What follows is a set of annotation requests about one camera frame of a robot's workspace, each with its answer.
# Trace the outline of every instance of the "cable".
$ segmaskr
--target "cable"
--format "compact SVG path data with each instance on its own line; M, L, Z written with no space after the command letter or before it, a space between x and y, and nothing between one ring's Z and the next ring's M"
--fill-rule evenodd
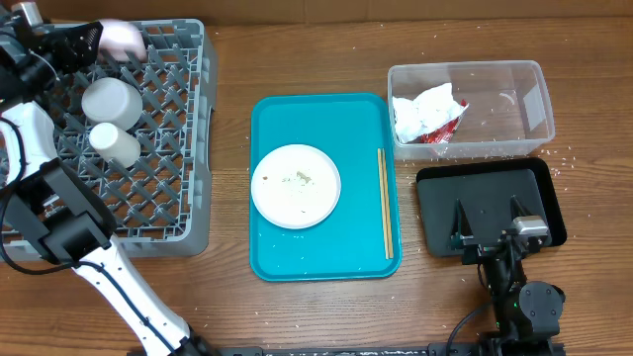
M479 315L480 313L482 313L483 311L485 311L492 304L493 304L492 301L484 303L479 308L475 309L474 311L471 311L471 313L466 315L466 317L464 317L462 319L462 321L460 321L457 324L457 326L455 326L455 328L453 329L453 332L451 332L451 335L448 336L448 341L446 342L446 350L445 350L446 351L446 356L451 356L451 345L453 344L453 339L455 338L455 336L457 335L459 330L462 328L462 326L464 326L473 317L475 317L475 316Z
M479 277L479 283L482 285L482 287L484 287L484 289L487 292L488 291L488 287L486 287L486 284L484 283L484 277L482 277L482 264L481 263L477 264L477 277Z
M509 257L509 264L510 264L510 271L509 271L509 279L508 279L508 283L507 283L507 289L505 289L501 294L499 294L497 297L493 296L492 300L490 302L487 302L485 304L483 304L482 306L480 306L479 308L475 309L474 311L472 311L471 313L469 313L468 315L466 315L466 317L464 317L462 319L462 321L460 321L457 326L455 326L455 328L453 329L453 332L451 332L451 335L448 337L448 341L446 342L446 356L451 356L450 352L451 352L451 345L453 344L453 339L455 338L455 336L457 335L457 333L459 332L459 330L462 328L462 326L464 326L470 319L472 319L473 317L479 315L480 313L482 313L485 309L487 309L489 306L491 306L493 304L493 302L495 301L499 301L501 299L503 299L503 297L505 297L510 290L512 289L512 286L514 285L514 247L512 245L513 240L510 239L507 241L507 256ZM479 283L482 285L482 287L484 287L484 289L488 290L488 288L486 287L486 284L484 283L484 278L482 276L482 264L478 263L477 264L477 276L479 277Z
M13 124L12 122L8 121L7 119L1 116L0 116L0 122L7 124L11 128L11 130L13 130L14 134L16 135L16 138L18 139L18 146L20 149L20 171L18 172L18 176L16 177L16 179L14 179L13 182L10 182L7 185L6 190L5 190L5 195L0 199L0 205L1 205L0 226L3 226L4 216L9 206L9 200L15 193L18 185L20 184L20 182L22 181L22 178L24 177L24 174L27 170L27 162L26 162L26 152L24 149L24 142L22 141L22 135L20 134L19 128L15 124ZM96 263L92 263L92 262L79 261L79 262L70 262L70 263L62 264L62 265L59 265L53 268L44 269L44 270L31 270L28 268L24 268L20 266L19 264L17 264L15 261L13 261L11 257L9 257L9 254L7 253L7 250L4 247L3 235L0 235L0 257L2 257L4 261L7 263L7 265L9 265L9 267L13 268L14 270L27 274L27 275L32 275L32 276L55 273L55 272L63 271L72 267L77 268L78 266L88 266L88 267L94 268L97 272L103 274L106 277L106 279L110 281L110 283L112 283L112 286L117 290L117 292L119 292L121 297L128 304L128 307L130 307L130 309L136 314L136 316L138 316L142 324L145 327L147 327L156 336L156 338L158 338L160 342L162 342L165 345L165 347L169 350L169 353L171 355L176 355L176 350L171 346L171 344L169 344L169 342L167 342L165 337L162 334L160 334L160 332L158 332L158 330L149 322L149 320L146 317L144 317L142 313L140 313L140 311L132 302L130 297L128 297L128 294L123 290L123 288L121 288L121 285L117 283L117 281L112 277L112 275L110 275L110 273L108 273L108 271L106 271L103 268L103 266L99 266Z

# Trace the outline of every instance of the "plastic container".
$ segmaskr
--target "plastic container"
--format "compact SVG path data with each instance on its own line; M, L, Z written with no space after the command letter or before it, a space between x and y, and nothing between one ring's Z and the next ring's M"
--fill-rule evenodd
M401 143L393 97L414 99L453 83L457 102L470 104L449 143ZM470 158L528 154L554 138L543 72L532 60L396 65L389 70L389 116L396 159Z
M48 114L55 122L55 147L115 215L116 234L130 257L195 255L209 244L209 129L216 106L218 58L198 20L131 24L147 45L147 60L132 55L128 62L116 62L104 55L104 61L87 70L64 75L46 93ZM5 39L0 45L19 56ZM93 124L81 110L81 94L106 77L123 80L141 94L143 112L130 131L140 142L141 153L130 168L104 160L89 142ZM0 174L6 174L7 165L6 155L0 153ZM40 259L16 231L2 233L11 236L5 246L13 258Z

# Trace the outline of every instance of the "white plate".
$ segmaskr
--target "white plate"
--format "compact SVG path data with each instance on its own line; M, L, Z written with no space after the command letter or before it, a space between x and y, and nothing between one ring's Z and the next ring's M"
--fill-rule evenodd
M340 175L322 151L289 144L268 153L250 182L255 208L264 219L284 228L322 222L340 197Z

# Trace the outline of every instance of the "red wrapper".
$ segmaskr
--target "red wrapper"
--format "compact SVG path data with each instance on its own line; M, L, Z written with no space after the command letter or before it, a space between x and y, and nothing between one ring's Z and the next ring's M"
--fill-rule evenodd
M463 107L466 107L467 104L465 100L460 103ZM462 122L462 116L463 114L432 133L423 134L420 137L420 143L448 143L457 131L459 123Z

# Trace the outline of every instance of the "clear plastic container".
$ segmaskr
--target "clear plastic container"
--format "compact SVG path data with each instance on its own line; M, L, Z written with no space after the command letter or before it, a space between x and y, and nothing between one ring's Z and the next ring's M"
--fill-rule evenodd
M389 70L389 117L397 159L528 154L554 138L554 117L543 71L532 60L396 65ZM401 143L394 97L414 99L453 84L453 98L470 107L449 143Z

